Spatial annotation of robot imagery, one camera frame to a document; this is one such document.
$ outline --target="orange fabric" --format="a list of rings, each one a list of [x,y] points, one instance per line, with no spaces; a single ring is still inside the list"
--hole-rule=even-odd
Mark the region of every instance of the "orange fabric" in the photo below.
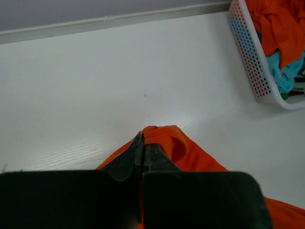
[[[143,129],[142,134],[146,145],[159,144],[163,152],[184,171],[227,171],[175,125],[149,126]],[[130,142],[110,155],[97,169],[120,155]],[[274,229],[305,229],[305,210],[274,199],[265,198],[265,201]]]
[[[280,69],[299,59],[305,48],[304,0],[245,0],[266,56],[281,51]]]

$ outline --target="perforated basket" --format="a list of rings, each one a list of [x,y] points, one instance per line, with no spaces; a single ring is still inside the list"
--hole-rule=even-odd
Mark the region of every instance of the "perforated basket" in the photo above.
[[[304,108],[302,95],[282,99],[244,0],[232,1],[228,19],[257,102],[279,104],[287,110]]]

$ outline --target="light blue cloth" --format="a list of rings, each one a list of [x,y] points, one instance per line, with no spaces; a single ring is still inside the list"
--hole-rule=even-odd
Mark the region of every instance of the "light blue cloth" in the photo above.
[[[272,56],[266,56],[266,58],[268,61],[270,73],[274,77],[279,92],[288,93],[292,90],[295,83],[295,77],[303,66],[305,52],[302,53],[300,59],[287,65],[283,69],[283,74],[279,68],[280,54],[280,51],[276,51]]]

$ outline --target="white tabletop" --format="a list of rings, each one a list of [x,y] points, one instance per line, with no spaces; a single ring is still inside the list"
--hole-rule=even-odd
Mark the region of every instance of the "white tabletop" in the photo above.
[[[0,45],[0,167],[90,169],[178,125],[263,193],[305,207],[305,110],[257,104],[226,13]]]

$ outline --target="gray wall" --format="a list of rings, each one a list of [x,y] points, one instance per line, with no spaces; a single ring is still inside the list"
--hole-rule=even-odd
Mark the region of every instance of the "gray wall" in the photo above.
[[[228,0],[0,0],[0,32]]]

